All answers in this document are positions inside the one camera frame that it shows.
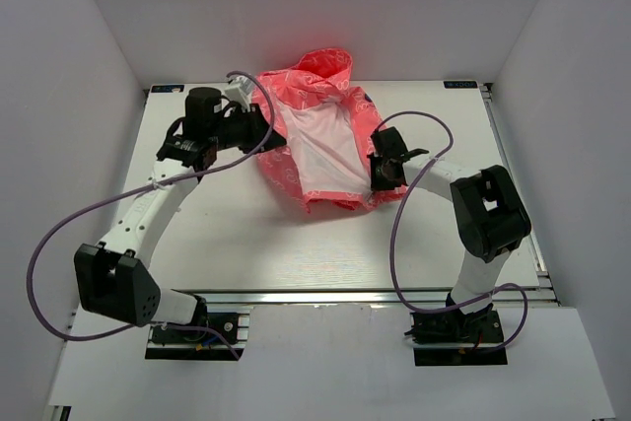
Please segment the pink patterned hooded jacket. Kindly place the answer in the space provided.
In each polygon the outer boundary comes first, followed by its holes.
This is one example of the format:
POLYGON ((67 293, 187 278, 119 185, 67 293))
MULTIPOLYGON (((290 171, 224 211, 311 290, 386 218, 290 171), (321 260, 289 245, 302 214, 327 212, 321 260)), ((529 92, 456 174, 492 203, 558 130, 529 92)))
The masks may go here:
POLYGON ((263 176, 304 210, 329 201, 348 210, 373 210, 398 201, 405 189, 373 191, 371 134, 382 117, 351 83, 353 58, 342 48, 306 53, 295 65, 262 72, 252 101, 285 145, 257 157, 263 176))

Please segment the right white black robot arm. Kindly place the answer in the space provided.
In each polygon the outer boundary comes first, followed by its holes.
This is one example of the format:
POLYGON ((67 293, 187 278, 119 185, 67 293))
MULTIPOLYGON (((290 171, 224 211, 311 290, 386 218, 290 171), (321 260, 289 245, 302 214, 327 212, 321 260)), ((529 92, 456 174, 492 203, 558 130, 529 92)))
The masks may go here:
POLYGON ((394 291, 414 313, 447 314, 447 333, 456 340, 468 340, 481 327, 478 313, 489 308, 504 264, 531 232, 531 221, 516 186, 502 166, 478 170, 446 161, 445 150, 434 157, 424 149, 410 150, 394 127, 374 131, 371 140, 375 148, 369 155, 372 189, 406 188, 395 214, 388 251, 394 291), (406 301, 396 277, 396 234, 404 206, 416 188, 453 205, 464 247, 456 283, 446 305, 439 309, 422 309, 406 301))

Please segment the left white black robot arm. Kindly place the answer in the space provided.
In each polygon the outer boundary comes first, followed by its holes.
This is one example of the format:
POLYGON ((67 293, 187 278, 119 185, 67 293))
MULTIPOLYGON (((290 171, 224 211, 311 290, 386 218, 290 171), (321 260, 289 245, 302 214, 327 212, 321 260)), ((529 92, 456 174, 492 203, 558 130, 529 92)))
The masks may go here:
POLYGON ((249 157, 285 145, 252 100, 258 89, 238 77, 224 90, 196 87, 188 92, 184 114, 168 128, 147 185, 97 244, 83 244, 75 252, 85 311, 137 327, 173 324, 188 341, 206 334, 204 300, 160 287, 149 267, 170 221, 219 152, 238 149, 249 157))

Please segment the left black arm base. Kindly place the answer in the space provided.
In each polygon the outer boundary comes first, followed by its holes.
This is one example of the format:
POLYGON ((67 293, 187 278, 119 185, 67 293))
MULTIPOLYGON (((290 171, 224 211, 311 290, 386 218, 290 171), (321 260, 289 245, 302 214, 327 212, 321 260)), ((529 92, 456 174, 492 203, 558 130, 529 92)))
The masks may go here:
POLYGON ((198 323, 154 324, 145 359, 152 361, 237 362, 245 352, 249 307, 210 306, 198 323))

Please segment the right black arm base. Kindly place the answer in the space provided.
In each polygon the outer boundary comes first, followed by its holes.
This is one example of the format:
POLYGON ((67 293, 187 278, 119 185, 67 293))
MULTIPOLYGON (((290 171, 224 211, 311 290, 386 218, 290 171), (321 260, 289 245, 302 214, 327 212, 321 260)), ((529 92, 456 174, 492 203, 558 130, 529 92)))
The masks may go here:
POLYGON ((479 315, 449 312, 411 314, 404 338, 412 343, 417 367, 506 366, 504 331, 495 310, 479 315))

